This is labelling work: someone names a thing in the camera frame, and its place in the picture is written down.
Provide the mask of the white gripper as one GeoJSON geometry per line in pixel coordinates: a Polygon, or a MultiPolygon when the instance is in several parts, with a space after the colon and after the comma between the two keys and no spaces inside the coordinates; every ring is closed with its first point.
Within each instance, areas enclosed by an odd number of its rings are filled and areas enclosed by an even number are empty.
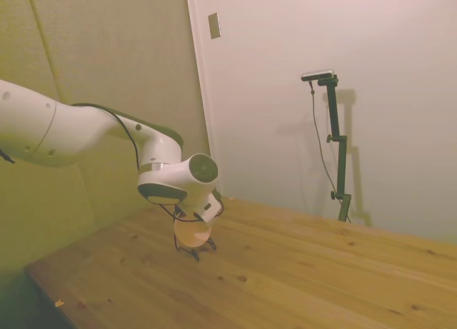
{"type": "Polygon", "coordinates": [[[221,195],[218,192],[210,193],[195,209],[194,217],[199,221],[210,223],[222,213],[221,195]]]}

